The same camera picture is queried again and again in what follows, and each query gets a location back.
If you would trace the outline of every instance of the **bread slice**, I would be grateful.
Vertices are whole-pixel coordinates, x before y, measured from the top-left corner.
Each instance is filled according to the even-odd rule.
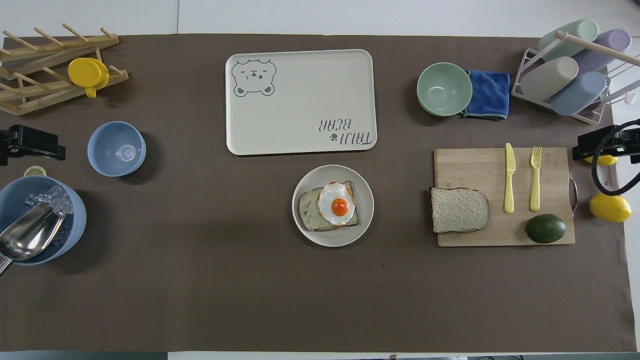
[[[478,190],[431,188],[431,205],[434,233],[468,233],[489,222],[489,200]]]
[[[353,194],[353,189],[351,188],[351,180],[347,180],[342,184],[346,186],[347,190],[349,190]],[[320,209],[318,208],[318,196],[320,196],[320,192],[322,191],[322,189],[323,186],[315,188],[311,191],[307,191],[300,196],[300,200],[298,201],[298,213],[300,214],[300,218],[302,219],[302,224],[307,228],[307,230],[310,231],[324,231],[340,227],[333,226],[320,214]],[[356,208],[353,211],[353,216],[344,226],[358,225],[359,223],[360,220],[358,219],[358,205],[356,205]]]

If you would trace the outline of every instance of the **yellow fork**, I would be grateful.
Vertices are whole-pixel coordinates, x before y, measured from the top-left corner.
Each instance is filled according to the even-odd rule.
[[[531,153],[531,167],[533,168],[533,188],[529,208],[536,212],[540,210],[540,166],[542,165],[542,147],[536,146]]]

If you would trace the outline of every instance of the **metal scoop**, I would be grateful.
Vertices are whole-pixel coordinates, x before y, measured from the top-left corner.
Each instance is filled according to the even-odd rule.
[[[40,203],[0,234],[0,252],[6,259],[0,275],[14,261],[27,261],[39,255],[58,232],[67,214],[59,215],[46,202]]]

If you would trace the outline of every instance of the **black cable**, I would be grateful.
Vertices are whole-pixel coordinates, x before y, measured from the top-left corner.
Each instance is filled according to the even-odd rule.
[[[598,177],[598,158],[600,157],[600,153],[602,152],[602,149],[604,148],[604,145],[618,131],[620,131],[620,130],[626,128],[626,127],[633,126],[633,125],[638,125],[638,124],[640,124],[640,119],[628,121],[628,122],[626,122],[626,123],[624,123],[622,125],[614,126],[613,129],[611,129],[611,131],[609,131],[607,136],[602,138],[602,140],[600,141],[600,143],[596,147],[595,153],[593,154],[593,162],[591,163],[591,177],[593,178],[593,182],[596,184],[596,187],[598,188],[598,190],[600,190],[600,192],[602,192],[605,195],[608,195],[608,196],[620,195],[622,193],[625,193],[625,192],[629,191],[629,189],[634,187],[637,183],[640,183],[640,172],[639,172],[625,186],[622,186],[621,188],[619,188],[617,190],[608,190],[608,189],[605,189],[604,186],[602,186],[602,183],[600,182],[600,178]]]

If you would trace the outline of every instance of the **yellow knife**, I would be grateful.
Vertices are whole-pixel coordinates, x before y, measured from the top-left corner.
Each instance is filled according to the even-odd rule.
[[[507,156],[507,181],[504,187],[504,212],[510,214],[513,212],[513,186],[511,184],[511,176],[516,172],[516,157],[513,154],[513,148],[510,143],[505,146]]]

